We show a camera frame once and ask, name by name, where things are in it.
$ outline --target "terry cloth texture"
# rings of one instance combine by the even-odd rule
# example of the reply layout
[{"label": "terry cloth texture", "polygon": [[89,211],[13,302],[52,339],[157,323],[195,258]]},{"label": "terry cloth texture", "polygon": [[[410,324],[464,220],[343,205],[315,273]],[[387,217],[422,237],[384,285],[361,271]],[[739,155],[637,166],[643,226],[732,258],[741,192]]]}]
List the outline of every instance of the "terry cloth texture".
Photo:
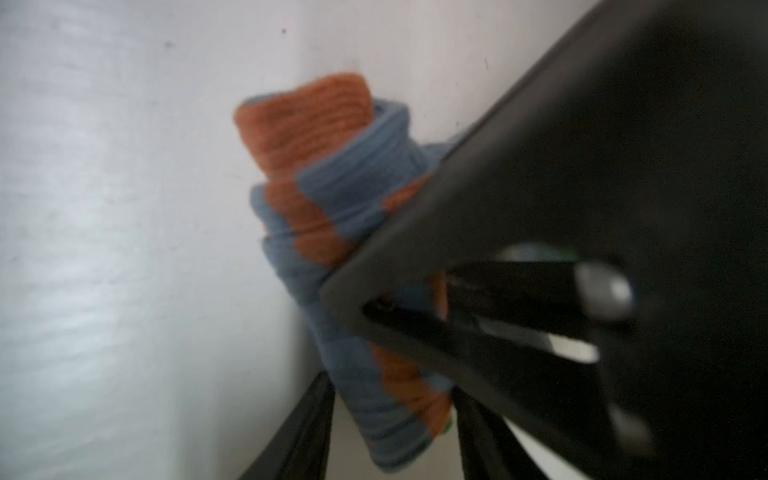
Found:
[{"label": "terry cloth texture", "polygon": [[[306,312],[372,460],[385,472],[400,470],[448,424],[452,384],[336,325],[318,290],[427,181],[449,146],[417,145],[408,108],[372,99],[356,74],[250,99],[234,119],[266,176],[250,199],[266,225],[266,257]],[[435,276],[390,297],[445,318],[445,295],[445,279]]]}]

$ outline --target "gray surface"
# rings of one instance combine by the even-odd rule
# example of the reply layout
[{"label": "gray surface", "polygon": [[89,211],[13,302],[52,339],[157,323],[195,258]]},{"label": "gray surface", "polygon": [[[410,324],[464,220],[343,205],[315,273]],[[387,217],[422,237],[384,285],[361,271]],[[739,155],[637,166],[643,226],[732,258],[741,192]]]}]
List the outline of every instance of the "gray surface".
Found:
[{"label": "gray surface", "polygon": [[442,140],[592,3],[0,0],[0,478],[236,478],[318,362],[233,107],[353,69]]}]

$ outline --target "black plastic object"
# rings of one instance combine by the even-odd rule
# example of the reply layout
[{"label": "black plastic object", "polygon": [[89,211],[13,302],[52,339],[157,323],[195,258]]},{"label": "black plastic object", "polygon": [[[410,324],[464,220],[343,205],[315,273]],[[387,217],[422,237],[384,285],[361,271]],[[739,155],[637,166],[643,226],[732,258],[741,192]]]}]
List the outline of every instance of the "black plastic object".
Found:
[{"label": "black plastic object", "polygon": [[[766,25],[763,0],[600,4],[328,279],[324,303],[593,478],[768,475]],[[511,294],[513,263],[466,308],[588,339],[597,363],[370,302],[525,241],[621,269],[632,318],[587,319],[523,280]]]},{"label": "black plastic object", "polygon": [[336,390],[321,372],[240,480],[323,480]]},{"label": "black plastic object", "polygon": [[455,389],[464,478],[471,480],[547,480],[504,420]]}]

